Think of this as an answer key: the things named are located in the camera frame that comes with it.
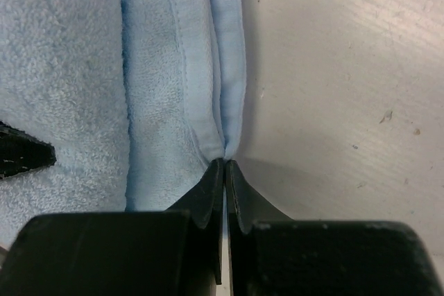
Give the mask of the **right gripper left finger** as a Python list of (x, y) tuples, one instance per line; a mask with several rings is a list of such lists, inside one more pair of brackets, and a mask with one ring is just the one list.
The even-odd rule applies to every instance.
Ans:
[(47, 214), (19, 232), (2, 295), (213, 295), (221, 283), (223, 161), (164, 211)]

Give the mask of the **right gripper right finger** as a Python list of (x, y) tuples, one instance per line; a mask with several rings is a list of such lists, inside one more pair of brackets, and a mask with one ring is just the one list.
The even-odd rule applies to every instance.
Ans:
[(442, 295), (410, 226), (383, 220), (294, 220), (225, 166), (233, 295)]

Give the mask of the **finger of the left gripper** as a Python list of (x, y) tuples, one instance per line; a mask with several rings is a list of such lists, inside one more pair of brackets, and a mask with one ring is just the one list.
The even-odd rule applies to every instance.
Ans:
[(1, 180), (54, 165), (54, 147), (1, 122)]

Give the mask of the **light blue towel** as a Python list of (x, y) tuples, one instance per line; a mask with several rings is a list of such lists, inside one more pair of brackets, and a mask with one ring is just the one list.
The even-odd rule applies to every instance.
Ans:
[(1, 180), (1, 244), (40, 214), (163, 210), (241, 137), (241, 0), (1, 0), (1, 122), (54, 165)]

